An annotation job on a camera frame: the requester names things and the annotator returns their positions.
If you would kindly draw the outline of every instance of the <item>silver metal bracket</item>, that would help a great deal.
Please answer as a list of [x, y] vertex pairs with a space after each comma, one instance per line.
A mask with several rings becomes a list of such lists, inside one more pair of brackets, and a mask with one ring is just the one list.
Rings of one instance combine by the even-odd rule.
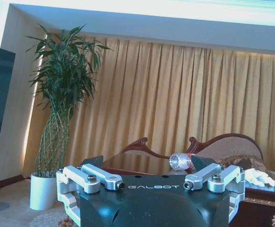
[[80, 209], [71, 192], [84, 189], [86, 193], [92, 194], [100, 191], [100, 186], [100, 180], [96, 176], [87, 175], [73, 166], [67, 166], [57, 172], [58, 201], [64, 203], [66, 213], [78, 226], [81, 225]]
[[214, 174], [219, 174], [222, 168], [219, 164], [211, 163], [207, 167], [199, 170], [194, 174], [186, 175], [184, 188], [187, 190], [200, 190], [203, 184]]
[[238, 166], [229, 166], [221, 171], [218, 164], [212, 163], [195, 174], [185, 177], [184, 188], [187, 190], [202, 189], [207, 181], [207, 188], [213, 193], [230, 192], [229, 223], [238, 211], [240, 201], [245, 199], [245, 172]]
[[107, 190], [118, 191], [125, 188], [125, 183], [120, 175], [108, 173], [92, 164], [82, 165], [81, 170], [87, 174], [94, 174]]
[[245, 172], [241, 167], [229, 166], [218, 177], [213, 175], [208, 179], [208, 190], [213, 193], [230, 192], [229, 223], [237, 214], [240, 201], [245, 199]]

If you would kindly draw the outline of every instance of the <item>white flower pot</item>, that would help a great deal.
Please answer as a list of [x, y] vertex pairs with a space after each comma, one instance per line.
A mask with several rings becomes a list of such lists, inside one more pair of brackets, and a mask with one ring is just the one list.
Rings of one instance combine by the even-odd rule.
[[30, 208], [46, 210], [57, 201], [57, 178], [37, 177], [31, 175]]

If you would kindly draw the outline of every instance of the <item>floor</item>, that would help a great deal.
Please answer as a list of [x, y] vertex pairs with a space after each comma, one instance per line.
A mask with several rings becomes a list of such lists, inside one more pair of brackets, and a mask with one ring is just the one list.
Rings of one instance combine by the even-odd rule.
[[66, 213], [63, 204], [58, 201], [45, 211], [29, 208], [29, 187], [30, 180], [23, 180], [0, 189], [0, 227], [66, 226], [59, 224]]

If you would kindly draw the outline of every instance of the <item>screw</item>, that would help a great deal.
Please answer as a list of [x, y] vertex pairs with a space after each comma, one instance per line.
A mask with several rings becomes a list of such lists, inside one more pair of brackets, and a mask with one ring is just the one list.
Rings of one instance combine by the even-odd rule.
[[87, 180], [89, 183], [96, 182], [96, 175], [94, 175], [94, 174], [88, 175]]
[[222, 178], [219, 174], [212, 175], [212, 181], [220, 182], [221, 180], [222, 180]]
[[187, 190], [191, 190], [193, 188], [193, 183], [190, 181], [187, 181], [184, 183], [184, 188]]
[[117, 190], [123, 190], [125, 188], [124, 182], [118, 182], [117, 183]]

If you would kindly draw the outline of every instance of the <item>green leaf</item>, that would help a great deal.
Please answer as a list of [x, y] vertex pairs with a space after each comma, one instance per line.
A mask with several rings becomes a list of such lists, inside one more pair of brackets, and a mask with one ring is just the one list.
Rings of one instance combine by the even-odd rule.
[[108, 46], [105, 46], [105, 45], [97, 45], [97, 46], [105, 50], [111, 50]]
[[49, 32], [42, 25], [39, 24], [39, 26], [43, 29], [43, 31], [45, 32], [45, 34], [49, 35]]
[[35, 37], [32, 37], [32, 36], [28, 36], [28, 35], [25, 35], [25, 37], [30, 38], [30, 39], [35, 39], [35, 40], [43, 41], [43, 39], [35, 38]]

